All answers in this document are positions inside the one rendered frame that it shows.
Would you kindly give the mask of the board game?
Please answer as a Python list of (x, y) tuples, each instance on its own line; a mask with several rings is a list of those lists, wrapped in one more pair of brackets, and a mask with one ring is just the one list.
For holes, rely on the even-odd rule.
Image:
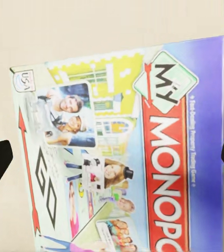
[(36, 252), (223, 252), (224, 35), (9, 75)]

